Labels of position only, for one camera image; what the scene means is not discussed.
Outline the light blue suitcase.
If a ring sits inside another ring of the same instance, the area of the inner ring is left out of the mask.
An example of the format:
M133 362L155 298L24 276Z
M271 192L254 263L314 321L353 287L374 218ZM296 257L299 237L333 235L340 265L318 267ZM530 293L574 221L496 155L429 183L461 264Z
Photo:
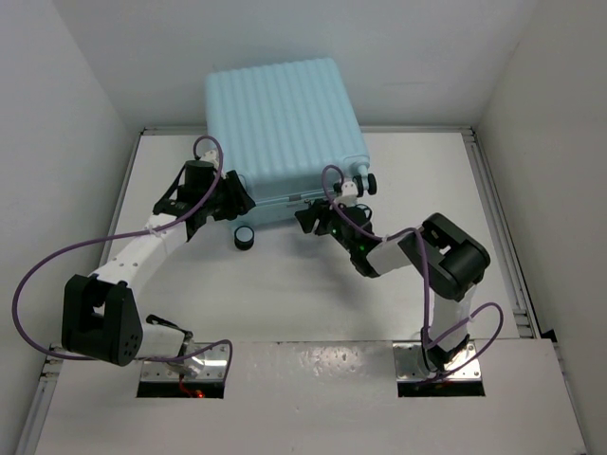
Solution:
M360 195L377 180L336 62L318 58L211 73L205 80L207 132L223 149L255 206L232 224L248 250L254 230L293 219L341 176Z

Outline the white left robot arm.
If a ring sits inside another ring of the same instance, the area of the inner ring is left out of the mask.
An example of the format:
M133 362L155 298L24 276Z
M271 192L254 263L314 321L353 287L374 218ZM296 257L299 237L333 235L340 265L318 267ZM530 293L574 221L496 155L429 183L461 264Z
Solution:
M179 356L188 331L153 315L142 318L138 295L209 218L233 221L254 206L236 171L222 173L216 161L187 161L154 204L142 235L105 265L65 285L63 348L119 366L136 358Z

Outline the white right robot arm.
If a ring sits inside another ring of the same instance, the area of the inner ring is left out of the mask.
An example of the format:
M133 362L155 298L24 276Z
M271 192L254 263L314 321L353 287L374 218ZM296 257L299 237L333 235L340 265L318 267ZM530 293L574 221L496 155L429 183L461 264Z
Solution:
M365 207L333 209L327 201L316 200L295 217L304 233L335 239L364 277L378 278L407 266L419 272L422 355L428 370L446 373L469 341L469 324L475 317L471 300L490 265L486 249L438 212L418 228L383 238L373 232Z

